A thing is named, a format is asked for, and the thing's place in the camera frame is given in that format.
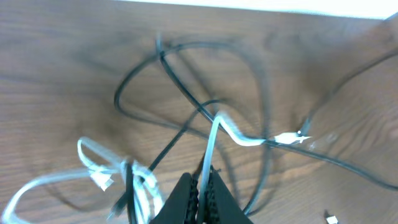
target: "looped black cable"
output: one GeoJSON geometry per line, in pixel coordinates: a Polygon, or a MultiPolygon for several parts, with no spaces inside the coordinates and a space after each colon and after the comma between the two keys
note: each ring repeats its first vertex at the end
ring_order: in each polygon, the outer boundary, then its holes
{"type": "MultiPolygon", "coordinates": [[[[177,133],[177,135],[171,140],[171,142],[165,147],[165,149],[158,155],[158,157],[155,159],[155,161],[149,166],[150,170],[154,170],[156,166],[159,164],[159,162],[164,158],[166,153],[170,151],[172,146],[180,139],[180,137],[185,133],[188,132],[190,134],[194,134],[196,136],[199,136],[201,138],[207,138],[207,134],[204,134],[200,131],[197,131],[196,129],[190,128],[189,124],[192,122],[194,117],[198,113],[202,113],[204,117],[206,117],[209,121],[212,121],[213,115],[206,110],[205,106],[212,104],[212,103],[222,103],[220,100],[210,100],[207,101],[203,104],[199,103],[196,98],[190,93],[190,91],[185,87],[185,85],[180,81],[180,79],[176,76],[176,74],[173,72],[172,68],[170,65],[167,63],[165,57],[168,54],[176,53],[181,50],[185,49],[197,49],[197,48],[208,48],[208,49],[223,49],[227,50],[229,52],[232,52],[236,55],[238,55],[246,64],[248,64],[249,68],[252,70],[253,74],[255,74],[255,78],[257,78],[257,83],[260,86],[260,91],[261,91],[261,105],[263,108],[264,112],[264,117],[263,117],[263,134],[261,138],[266,139],[264,147],[264,153],[263,153],[263,166],[262,166],[262,174],[260,176],[260,180],[256,185],[256,188],[254,190],[254,193],[252,194],[252,197],[249,201],[249,203],[245,206],[244,208],[244,213],[246,215],[254,215],[256,214],[260,209],[262,209],[265,204],[261,205],[259,208],[256,210],[251,211],[252,207],[254,206],[255,202],[258,200],[259,197],[259,192],[262,190],[262,188],[265,186],[267,176],[269,175],[269,169],[270,169],[270,157],[271,157],[271,148],[272,147],[278,147],[281,149],[285,149],[291,152],[295,152],[304,156],[308,156],[314,159],[318,159],[321,161],[326,161],[329,163],[332,163],[336,166],[340,166],[344,169],[347,169],[351,172],[354,172],[355,174],[360,175],[361,177],[364,177],[365,179],[368,179],[369,181],[373,182],[374,184],[377,184],[385,189],[389,190],[398,190],[397,185],[389,184],[375,175],[370,174],[369,172],[366,172],[365,170],[362,170],[358,167],[355,167],[347,162],[344,162],[339,159],[334,159],[331,157],[328,157],[323,154],[318,154],[316,152],[311,152],[307,151],[292,145],[288,144],[281,144],[275,141],[272,141],[269,139],[269,120],[270,120],[270,112],[269,112],[269,100],[268,100],[268,94],[267,94],[267,88],[264,88],[264,86],[267,85],[267,80],[265,73],[263,69],[255,62],[249,59],[249,57],[242,53],[242,51],[238,50],[236,47],[230,45],[230,44],[225,44],[225,43],[219,43],[219,42],[190,42],[186,44],[178,44],[176,46],[171,46],[168,49],[163,49],[161,44],[157,42],[157,53],[148,57],[144,61],[142,61],[138,66],[136,66],[134,69],[129,72],[124,80],[121,82],[119,85],[118,89],[115,92],[114,96],[114,106],[115,108],[121,112],[123,115],[138,120],[138,121],[143,121],[146,123],[150,124],[155,124],[159,125],[165,128],[172,128],[172,129],[179,129],[180,126],[178,124],[173,124],[173,123],[168,123],[164,121],[153,121],[149,118],[145,118],[143,116],[139,116],[137,114],[132,114],[125,110],[121,105],[120,105],[120,97],[123,92],[123,90],[126,88],[128,83],[146,66],[148,66],[150,63],[155,62],[156,60],[160,60],[162,66],[164,67],[167,75],[173,80],[173,82],[178,86],[180,91],[188,98],[188,100],[191,101],[191,103],[197,108],[193,114],[189,117],[189,119],[182,125],[180,131],[177,133]]],[[[336,95],[338,91],[341,90],[341,88],[347,84],[350,80],[352,80],[354,77],[357,77],[358,75],[362,74],[366,70],[369,70],[370,68],[380,64],[381,62],[392,58],[398,54],[398,49],[394,49],[390,51],[389,53],[383,55],[381,58],[378,58],[369,64],[358,68],[357,70],[349,73],[348,75],[344,76],[343,79],[341,79],[338,84],[331,90],[329,91],[315,106],[312,110],[310,110],[306,120],[303,123],[302,128],[300,129],[300,133],[303,136],[306,136],[309,132],[310,125],[313,119],[313,116],[315,113],[327,102],[329,102],[333,96],[336,95]]]]}

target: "wooden surface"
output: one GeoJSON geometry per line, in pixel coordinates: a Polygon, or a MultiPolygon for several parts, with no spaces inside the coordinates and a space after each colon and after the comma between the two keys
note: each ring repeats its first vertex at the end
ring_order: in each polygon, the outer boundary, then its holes
{"type": "MultiPolygon", "coordinates": [[[[228,40],[258,55],[270,80],[273,134],[296,130],[339,77],[396,46],[396,31],[388,22],[276,12],[114,1],[1,1],[0,18],[1,210],[34,177],[81,167],[76,153],[80,136],[120,156],[151,163],[176,131],[131,121],[115,111],[112,100],[124,74],[154,51],[159,32],[167,40],[228,40]]],[[[258,90],[242,62],[214,50],[190,50],[181,57],[216,97],[234,99],[249,111],[253,126],[221,107],[239,127],[259,133],[258,90]]],[[[208,100],[186,65],[177,57],[170,60],[194,94],[208,100]]],[[[310,132],[314,137],[301,146],[339,156],[398,184],[397,64],[398,58],[388,60],[344,87],[317,114],[310,132]]],[[[193,110],[159,63],[130,84],[123,102],[179,123],[193,110]]],[[[203,118],[193,126],[210,127],[203,118]]],[[[244,206],[260,173],[262,149],[238,147],[219,136],[244,206]]],[[[160,163],[155,174],[166,195],[183,172],[196,168],[205,147],[204,140],[186,135],[160,163]]],[[[216,151],[213,164],[233,189],[225,157],[216,151]]],[[[325,209],[341,223],[398,222],[397,192],[280,149],[274,157],[261,195],[261,200],[271,200],[251,217],[254,223],[319,224],[325,222],[325,209]]],[[[105,193],[89,179],[41,187],[28,192],[17,211],[35,223],[105,223],[123,189],[116,180],[105,193]]]]}

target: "white wire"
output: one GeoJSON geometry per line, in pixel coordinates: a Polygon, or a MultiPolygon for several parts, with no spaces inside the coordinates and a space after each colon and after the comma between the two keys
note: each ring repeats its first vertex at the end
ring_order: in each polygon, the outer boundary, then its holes
{"type": "Polygon", "coordinates": [[[210,175],[210,166],[211,166],[211,157],[213,156],[213,150],[216,142],[216,136],[218,131],[218,126],[222,125],[224,130],[229,134],[231,139],[241,146],[259,146],[261,145],[265,139],[253,139],[244,136],[238,127],[236,127],[235,123],[232,119],[223,112],[219,112],[216,114],[213,124],[211,125],[211,131],[209,135],[209,140],[207,143],[205,158],[203,160],[203,168],[202,168],[202,177],[200,182],[200,193],[199,193],[199,206],[198,206],[198,215],[197,215],[197,223],[202,224],[205,213],[205,190],[207,188],[207,184],[209,181],[210,175]]]}
{"type": "MultiPolygon", "coordinates": [[[[94,172],[99,172],[103,175],[111,175],[116,173],[122,173],[122,177],[124,182],[126,182],[126,161],[122,160],[115,153],[110,151],[109,149],[101,146],[97,142],[91,140],[87,137],[82,137],[79,139],[77,143],[78,147],[78,156],[84,166],[87,169],[73,169],[64,172],[55,172],[52,174],[43,175],[41,177],[35,178],[25,184],[9,201],[7,207],[4,209],[2,213],[2,221],[5,224],[29,224],[28,221],[25,221],[19,218],[15,214],[15,209],[17,207],[18,201],[22,197],[22,195],[30,189],[34,187],[51,184],[55,182],[61,182],[66,180],[80,179],[84,177],[92,177],[94,172]],[[111,164],[109,166],[99,166],[91,159],[89,159],[81,148],[81,145],[86,146],[88,149],[95,152],[97,155],[109,161],[111,164]]],[[[134,203],[136,204],[136,217],[139,224],[147,224],[150,219],[153,217],[150,213],[149,201],[146,196],[145,189],[152,195],[154,200],[154,215],[157,215],[160,212],[160,209],[163,207],[163,199],[162,194],[158,188],[157,180],[155,175],[148,170],[148,168],[140,165],[137,161],[134,161],[132,165],[132,172],[134,174],[133,185],[134,185],[134,203]],[[142,184],[140,178],[144,178],[146,181],[142,184]]]]}

